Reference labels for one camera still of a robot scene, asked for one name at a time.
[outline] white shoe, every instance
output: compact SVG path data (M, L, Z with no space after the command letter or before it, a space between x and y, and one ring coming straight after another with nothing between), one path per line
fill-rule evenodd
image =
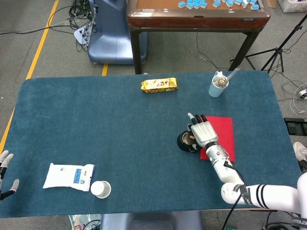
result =
M298 161L307 161L307 148L301 142L295 142L293 148Z

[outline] white package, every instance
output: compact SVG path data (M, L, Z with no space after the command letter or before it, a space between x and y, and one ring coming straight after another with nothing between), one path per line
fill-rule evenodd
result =
M95 165L50 164L43 188L71 187L88 192Z

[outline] red cloth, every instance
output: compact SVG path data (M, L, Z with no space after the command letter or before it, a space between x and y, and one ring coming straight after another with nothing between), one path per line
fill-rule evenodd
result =
M219 137L218 144L227 150L231 162L235 161L235 140L231 117L206 116ZM201 149L201 160L208 160L205 149Z

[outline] paper cup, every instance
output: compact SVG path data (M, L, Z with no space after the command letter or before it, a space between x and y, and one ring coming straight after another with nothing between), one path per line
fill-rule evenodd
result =
M215 81L217 81L217 80L219 80L219 79L221 79L223 77L225 77L225 76L224 75L222 77L214 76L212 78L211 85L210 85L210 88L209 88L209 95L211 97L218 97L218 96L220 96L222 94L222 92L224 91L224 89L226 89L227 86L229 85L229 81L228 81L227 85L224 88L220 88L220 87L218 87L218 86L216 86L214 84Z
M111 185L108 181L95 181L91 186L93 195L100 199L108 197L111 193Z

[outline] blue tablecloth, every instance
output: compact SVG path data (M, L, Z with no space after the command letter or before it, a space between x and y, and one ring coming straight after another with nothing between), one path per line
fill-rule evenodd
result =
M15 154L3 191L20 178L0 217L230 208L208 161L183 152L187 113L232 117L236 162L248 184L296 186L300 175L271 80L241 71L218 98L213 73L39 78L20 89L5 149ZM147 94L141 81L177 77L179 89ZM43 189L50 163L96 165L107 199Z

